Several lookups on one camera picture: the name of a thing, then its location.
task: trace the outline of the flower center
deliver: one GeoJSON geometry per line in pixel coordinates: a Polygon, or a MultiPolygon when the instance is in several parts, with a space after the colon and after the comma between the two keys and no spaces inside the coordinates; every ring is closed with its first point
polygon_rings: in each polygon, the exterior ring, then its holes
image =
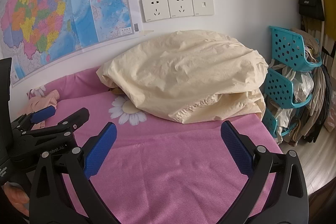
{"type": "Polygon", "coordinates": [[[123,105],[123,111],[128,114],[137,113],[140,109],[136,108],[131,100],[127,100],[123,105]]]}

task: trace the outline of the blue textured pad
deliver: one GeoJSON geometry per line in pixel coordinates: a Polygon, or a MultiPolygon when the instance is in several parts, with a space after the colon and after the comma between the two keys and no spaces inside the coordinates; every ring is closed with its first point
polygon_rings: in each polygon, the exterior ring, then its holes
{"type": "Polygon", "coordinates": [[[31,116],[30,122],[33,124],[37,124],[55,115],[55,112],[56,112],[56,109],[53,106],[48,106],[46,108],[41,109],[38,112],[35,112],[31,116]]]}
{"type": "Polygon", "coordinates": [[[226,122],[222,123],[220,134],[239,171],[250,177],[253,174],[251,154],[226,122]]]}
{"type": "Polygon", "coordinates": [[[112,123],[85,158],[84,174],[87,179],[98,173],[116,138],[117,128],[112,123]]]}

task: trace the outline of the map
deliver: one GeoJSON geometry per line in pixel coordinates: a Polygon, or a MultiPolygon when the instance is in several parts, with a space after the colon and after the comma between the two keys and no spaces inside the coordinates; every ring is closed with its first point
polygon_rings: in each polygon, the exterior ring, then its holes
{"type": "Polygon", "coordinates": [[[142,27],[137,13],[137,0],[0,0],[0,46],[13,58],[12,83],[71,53],[131,38],[142,27]]]}

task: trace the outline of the yellow cloth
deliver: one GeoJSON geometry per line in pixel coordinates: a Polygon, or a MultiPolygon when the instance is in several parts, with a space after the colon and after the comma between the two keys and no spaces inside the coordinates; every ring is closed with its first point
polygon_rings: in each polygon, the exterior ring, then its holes
{"type": "Polygon", "coordinates": [[[268,65],[257,51],[216,32],[178,31],[141,43],[97,71],[134,105],[180,123],[256,113],[268,65]]]}
{"type": "MultiPolygon", "coordinates": [[[[325,34],[336,40],[336,0],[324,0],[325,34]]],[[[320,20],[304,17],[306,30],[321,31],[320,20]]]]}

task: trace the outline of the light wood floor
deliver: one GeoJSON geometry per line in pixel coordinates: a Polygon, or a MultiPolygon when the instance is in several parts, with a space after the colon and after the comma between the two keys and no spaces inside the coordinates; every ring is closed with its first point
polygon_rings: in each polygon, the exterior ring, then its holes
{"type": "Polygon", "coordinates": [[[283,153],[295,150],[302,165],[308,195],[317,191],[336,176],[336,130],[322,128],[316,143],[300,140],[296,147],[283,142],[283,153]]]}

